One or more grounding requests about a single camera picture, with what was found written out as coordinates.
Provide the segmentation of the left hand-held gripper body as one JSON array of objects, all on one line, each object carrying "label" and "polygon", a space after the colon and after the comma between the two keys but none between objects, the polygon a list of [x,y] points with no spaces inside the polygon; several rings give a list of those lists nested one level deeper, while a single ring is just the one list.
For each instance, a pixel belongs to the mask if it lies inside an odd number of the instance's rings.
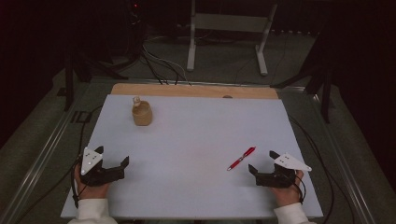
[{"label": "left hand-held gripper body", "polygon": [[87,147],[84,148],[80,162],[80,180],[90,187],[99,187],[124,178],[121,166],[112,168],[103,167],[103,154],[96,153]]}]

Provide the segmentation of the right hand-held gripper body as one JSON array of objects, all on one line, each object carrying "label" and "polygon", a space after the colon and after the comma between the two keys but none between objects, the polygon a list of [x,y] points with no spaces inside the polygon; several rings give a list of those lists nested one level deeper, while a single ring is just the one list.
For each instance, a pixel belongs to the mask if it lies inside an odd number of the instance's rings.
[{"label": "right hand-held gripper body", "polygon": [[310,172],[312,168],[289,153],[284,153],[274,160],[274,171],[272,173],[266,174],[258,171],[255,176],[256,185],[286,189],[295,183],[297,170]]}]

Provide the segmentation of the red pen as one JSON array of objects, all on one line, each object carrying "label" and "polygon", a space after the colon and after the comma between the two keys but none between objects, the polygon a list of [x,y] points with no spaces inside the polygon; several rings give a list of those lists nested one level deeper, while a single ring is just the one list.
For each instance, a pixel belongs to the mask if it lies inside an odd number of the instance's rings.
[{"label": "red pen", "polygon": [[243,153],[241,157],[239,157],[237,160],[235,160],[228,168],[227,171],[231,171],[233,168],[235,168],[245,157],[250,155],[253,151],[255,151],[256,147],[250,147],[246,152]]}]

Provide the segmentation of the person's left hand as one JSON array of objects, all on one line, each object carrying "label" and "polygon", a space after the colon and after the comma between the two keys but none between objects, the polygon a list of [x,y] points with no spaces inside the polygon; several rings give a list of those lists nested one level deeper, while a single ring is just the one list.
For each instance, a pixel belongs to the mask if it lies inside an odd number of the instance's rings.
[{"label": "person's left hand", "polygon": [[99,187],[90,187],[83,184],[80,180],[80,165],[75,167],[74,171],[75,181],[78,189],[78,198],[80,200],[86,199],[105,199],[109,190],[110,184],[106,183]]}]

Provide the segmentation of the person's right hand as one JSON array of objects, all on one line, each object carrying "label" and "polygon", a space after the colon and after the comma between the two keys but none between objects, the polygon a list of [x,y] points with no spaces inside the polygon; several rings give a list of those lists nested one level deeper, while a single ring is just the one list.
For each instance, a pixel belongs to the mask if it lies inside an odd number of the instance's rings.
[{"label": "person's right hand", "polygon": [[300,190],[301,178],[296,177],[295,183],[286,189],[270,188],[272,193],[275,195],[276,204],[281,206],[287,206],[301,201],[301,190]]}]

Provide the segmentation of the black tripod stand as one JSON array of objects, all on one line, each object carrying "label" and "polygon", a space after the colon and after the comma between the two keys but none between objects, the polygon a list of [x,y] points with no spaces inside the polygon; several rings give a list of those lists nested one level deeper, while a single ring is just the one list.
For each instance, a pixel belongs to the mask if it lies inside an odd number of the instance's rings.
[{"label": "black tripod stand", "polygon": [[271,84],[272,88],[284,89],[298,80],[310,77],[304,91],[307,94],[317,94],[319,89],[322,89],[320,114],[326,123],[330,122],[329,107],[332,85],[332,67],[330,62],[333,52],[330,35],[326,29],[319,32],[297,75],[282,82]]},{"label": "black tripod stand", "polygon": [[119,75],[109,67],[106,67],[95,59],[87,56],[82,50],[78,49],[76,46],[68,45],[64,53],[64,111],[68,111],[75,100],[74,76],[77,76],[77,78],[82,82],[91,81],[92,74],[90,72],[89,66],[92,66],[115,79],[126,79],[126,77]]}]

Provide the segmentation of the dark equipment with red light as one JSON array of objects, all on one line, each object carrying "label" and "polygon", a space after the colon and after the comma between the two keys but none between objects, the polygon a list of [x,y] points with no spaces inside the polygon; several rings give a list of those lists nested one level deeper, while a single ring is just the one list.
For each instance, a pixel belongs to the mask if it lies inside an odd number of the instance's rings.
[{"label": "dark equipment with red light", "polygon": [[134,63],[141,54],[146,32],[146,24],[142,21],[140,0],[124,0],[127,27],[126,56],[129,63]]}]

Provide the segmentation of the white metal stand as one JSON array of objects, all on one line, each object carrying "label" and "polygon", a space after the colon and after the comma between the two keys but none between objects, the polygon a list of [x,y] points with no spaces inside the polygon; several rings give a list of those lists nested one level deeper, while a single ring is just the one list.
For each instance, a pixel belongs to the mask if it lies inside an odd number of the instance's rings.
[{"label": "white metal stand", "polygon": [[260,74],[262,76],[267,76],[268,69],[263,52],[270,34],[276,10],[277,3],[273,3],[266,17],[201,13],[196,11],[196,0],[191,0],[190,46],[187,59],[187,70],[194,70],[196,30],[261,33],[262,40],[255,47],[255,53]]}]

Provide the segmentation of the metal floor rail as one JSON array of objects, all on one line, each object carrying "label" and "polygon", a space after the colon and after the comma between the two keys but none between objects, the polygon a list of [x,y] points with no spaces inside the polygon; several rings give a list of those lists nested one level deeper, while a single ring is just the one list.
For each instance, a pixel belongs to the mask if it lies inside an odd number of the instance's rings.
[{"label": "metal floor rail", "polygon": [[60,150],[74,112],[38,106],[0,152],[0,224],[66,223],[60,213],[75,151]]},{"label": "metal floor rail", "polygon": [[319,100],[319,97],[316,94],[313,95],[310,102],[315,110],[316,117],[320,123],[322,130],[325,132],[325,136],[330,142],[331,152],[338,166],[339,173],[341,174],[341,177],[343,178],[346,185],[348,197],[353,203],[353,207],[358,214],[361,224],[376,224],[374,216],[366,200],[363,197],[361,188],[358,185],[358,182],[356,181],[354,175],[352,174],[347,159],[344,156],[341,147],[335,138],[334,133],[331,131],[330,126],[321,116],[321,102]]}]

